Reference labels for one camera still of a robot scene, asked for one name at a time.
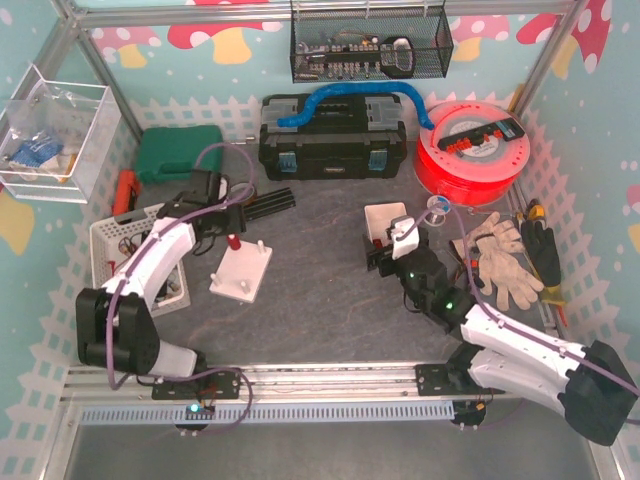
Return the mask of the black aluminium extrusion profile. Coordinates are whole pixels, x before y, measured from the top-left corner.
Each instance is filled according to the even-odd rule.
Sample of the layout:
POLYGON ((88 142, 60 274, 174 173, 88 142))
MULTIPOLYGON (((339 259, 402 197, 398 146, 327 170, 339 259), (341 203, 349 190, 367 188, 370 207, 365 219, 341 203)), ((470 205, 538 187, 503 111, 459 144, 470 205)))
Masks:
POLYGON ((246 221, 264 218, 296 206, 296 200, 289 187, 278 189, 257 196, 250 204, 243 207, 246 221))

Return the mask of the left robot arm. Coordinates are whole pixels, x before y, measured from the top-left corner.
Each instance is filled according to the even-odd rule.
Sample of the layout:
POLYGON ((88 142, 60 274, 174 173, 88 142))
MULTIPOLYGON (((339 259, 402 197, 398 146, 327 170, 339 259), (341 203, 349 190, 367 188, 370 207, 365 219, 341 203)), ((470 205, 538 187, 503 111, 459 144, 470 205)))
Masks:
POLYGON ((190 381, 198 354, 162 340, 151 308, 170 273, 196 244, 244 229, 241 204, 251 188, 232 192, 227 176, 196 169, 191 186, 164 203, 150 233, 124 266, 99 288, 76 298, 78 357, 100 366, 112 389, 130 376, 190 381))

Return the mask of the brown tape roll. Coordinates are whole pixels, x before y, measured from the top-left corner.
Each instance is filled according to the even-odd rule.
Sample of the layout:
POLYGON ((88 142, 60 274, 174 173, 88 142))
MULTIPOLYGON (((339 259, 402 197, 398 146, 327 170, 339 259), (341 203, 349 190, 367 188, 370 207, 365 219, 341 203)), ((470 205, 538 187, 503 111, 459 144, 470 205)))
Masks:
POLYGON ((233 198, 238 197, 243 206, 253 203, 257 198, 256 187, 248 182, 240 182, 231 187, 230 194, 233 198))

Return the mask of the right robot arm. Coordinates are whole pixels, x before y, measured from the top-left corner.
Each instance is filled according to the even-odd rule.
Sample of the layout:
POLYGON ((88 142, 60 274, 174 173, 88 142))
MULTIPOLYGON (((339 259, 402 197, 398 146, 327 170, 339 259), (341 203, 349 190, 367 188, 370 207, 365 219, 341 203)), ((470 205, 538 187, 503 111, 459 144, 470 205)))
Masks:
POLYGON ((502 390, 561 415, 587 440, 609 447, 628 422, 639 390, 617 352, 547 335, 453 285, 424 243, 394 258, 391 245, 365 240, 367 268, 394 275, 413 305, 461 344, 447 362, 451 383, 502 390))

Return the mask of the white peg base plate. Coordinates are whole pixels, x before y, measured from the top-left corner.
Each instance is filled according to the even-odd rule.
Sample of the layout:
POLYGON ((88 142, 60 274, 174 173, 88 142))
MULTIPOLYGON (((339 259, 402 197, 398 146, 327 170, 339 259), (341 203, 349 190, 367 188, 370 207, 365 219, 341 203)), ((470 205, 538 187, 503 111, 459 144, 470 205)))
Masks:
POLYGON ((210 275, 209 291, 242 303, 253 303, 273 249, 262 240, 257 243, 241 240, 241 243, 238 251, 232 251, 227 246, 217 271, 210 275))

